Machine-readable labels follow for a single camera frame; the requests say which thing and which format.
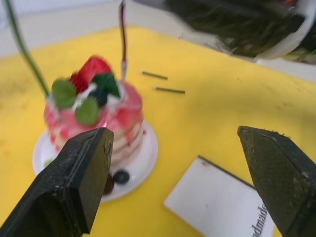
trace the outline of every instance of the white plate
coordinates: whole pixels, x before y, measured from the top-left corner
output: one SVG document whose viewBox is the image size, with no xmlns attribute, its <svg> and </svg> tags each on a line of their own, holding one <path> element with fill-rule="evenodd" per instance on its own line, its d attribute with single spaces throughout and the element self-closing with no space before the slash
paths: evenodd
<svg viewBox="0 0 316 237">
<path fill-rule="evenodd" d="M 124 167 L 124 170 L 130 175 L 129 181 L 124 185 L 115 184 L 113 191 L 102 197 L 101 203 L 117 199 L 136 189 L 153 170 L 158 158 L 158 141 L 154 130 L 145 121 L 143 122 L 143 129 L 146 131 L 146 135 L 143 138 L 139 154 Z M 57 153 L 46 130 L 42 133 L 34 148 L 32 163 L 35 174 L 38 175 L 44 169 L 47 160 L 54 159 L 56 156 Z"/>
</svg>

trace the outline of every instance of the red wire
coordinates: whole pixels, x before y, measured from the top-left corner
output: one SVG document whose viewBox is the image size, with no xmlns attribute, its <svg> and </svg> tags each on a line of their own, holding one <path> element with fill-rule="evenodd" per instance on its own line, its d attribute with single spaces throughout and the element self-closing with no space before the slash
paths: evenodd
<svg viewBox="0 0 316 237">
<path fill-rule="evenodd" d="M 119 26 L 121 32 L 121 39 L 122 39 L 122 61 L 126 61 L 126 33 L 125 33 L 125 22 L 124 22 L 124 1 L 120 4 L 120 14 L 119 14 Z"/>
</svg>

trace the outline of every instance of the strawberry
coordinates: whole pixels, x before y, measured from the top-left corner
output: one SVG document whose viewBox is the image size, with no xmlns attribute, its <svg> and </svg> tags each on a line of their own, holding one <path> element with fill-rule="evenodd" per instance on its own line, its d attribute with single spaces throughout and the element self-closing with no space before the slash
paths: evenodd
<svg viewBox="0 0 316 237">
<path fill-rule="evenodd" d="M 79 75 L 90 84 L 94 75 L 111 72 L 110 65 L 99 56 L 91 56 L 79 71 Z"/>
<path fill-rule="evenodd" d="M 73 73 L 69 80 L 75 86 L 77 94 L 88 89 L 88 83 L 79 73 Z"/>
</svg>

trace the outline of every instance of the white card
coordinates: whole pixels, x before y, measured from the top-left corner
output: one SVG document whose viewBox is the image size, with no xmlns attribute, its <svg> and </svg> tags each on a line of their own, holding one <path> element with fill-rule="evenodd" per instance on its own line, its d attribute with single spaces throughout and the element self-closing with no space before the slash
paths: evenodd
<svg viewBox="0 0 316 237">
<path fill-rule="evenodd" d="M 272 237 L 275 226 L 251 185 L 202 157 L 164 205 L 207 237 Z"/>
</svg>

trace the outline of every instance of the yellow mat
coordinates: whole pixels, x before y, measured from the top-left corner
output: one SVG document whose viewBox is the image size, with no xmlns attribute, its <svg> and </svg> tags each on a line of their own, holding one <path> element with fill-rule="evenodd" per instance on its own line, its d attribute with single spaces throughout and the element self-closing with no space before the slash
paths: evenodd
<svg viewBox="0 0 316 237">
<path fill-rule="evenodd" d="M 100 206 L 92 237 L 200 236 L 162 203 L 197 155 L 251 182 L 239 125 L 285 133 L 316 160 L 316 84 L 140 27 L 129 26 L 127 35 L 127 80 L 143 97 L 145 119 L 157 133 L 159 157 L 139 188 Z M 92 54 L 104 56 L 119 76 L 119 29 L 32 51 L 49 87 Z M 169 80 L 142 76 L 141 70 Z M 154 85 L 186 94 L 153 91 Z M 0 99 L 3 223 L 35 177 L 32 152 L 45 130 L 43 94 L 20 56 L 0 60 Z"/>
</svg>

